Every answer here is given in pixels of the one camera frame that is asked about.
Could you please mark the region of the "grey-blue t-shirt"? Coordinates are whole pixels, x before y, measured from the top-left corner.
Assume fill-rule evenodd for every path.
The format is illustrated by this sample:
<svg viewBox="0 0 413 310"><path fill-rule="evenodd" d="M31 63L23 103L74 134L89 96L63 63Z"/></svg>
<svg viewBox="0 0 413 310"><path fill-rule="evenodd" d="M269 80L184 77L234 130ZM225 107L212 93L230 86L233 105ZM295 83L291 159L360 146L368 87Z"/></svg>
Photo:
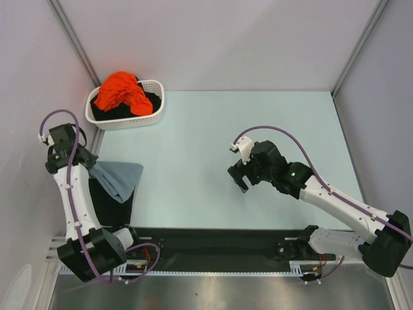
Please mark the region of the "grey-blue t-shirt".
<svg viewBox="0 0 413 310"><path fill-rule="evenodd" d="M89 170L105 192L118 203L126 202L139 185L143 166L138 163L97 161Z"/></svg>

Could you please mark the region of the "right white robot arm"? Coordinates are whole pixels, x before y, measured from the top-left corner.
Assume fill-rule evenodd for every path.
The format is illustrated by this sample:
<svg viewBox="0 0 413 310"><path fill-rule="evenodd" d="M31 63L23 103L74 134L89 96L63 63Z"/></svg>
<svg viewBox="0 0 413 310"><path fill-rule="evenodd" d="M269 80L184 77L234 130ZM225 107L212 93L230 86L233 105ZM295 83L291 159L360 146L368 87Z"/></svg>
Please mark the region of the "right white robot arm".
<svg viewBox="0 0 413 310"><path fill-rule="evenodd" d="M231 144L230 150L241 157L228 173L242 192L264 181L281 194L309 203L349 227L349 231L335 231L308 226L307 236L297 243L303 258L335 254L362 260L381 276L395 275L412 246L406 214L389 214L343 194L308 165L288 162L271 141L254 142L243 136Z"/></svg>

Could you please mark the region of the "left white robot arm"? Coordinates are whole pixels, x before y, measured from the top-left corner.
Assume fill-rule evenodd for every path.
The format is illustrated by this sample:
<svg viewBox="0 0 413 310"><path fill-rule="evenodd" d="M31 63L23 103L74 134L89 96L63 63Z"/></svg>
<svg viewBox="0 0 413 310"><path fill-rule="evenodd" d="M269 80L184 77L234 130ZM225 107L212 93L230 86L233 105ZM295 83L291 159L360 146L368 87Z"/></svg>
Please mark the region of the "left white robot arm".
<svg viewBox="0 0 413 310"><path fill-rule="evenodd" d="M59 259L83 282L104 274L135 258L143 250L142 241L129 227L110 232L100 224L90 195L89 170L97 156L79 145L73 165L69 165L75 145L75 125L66 123L49 130L46 170L53 176L63 202L66 243L57 248Z"/></svg>

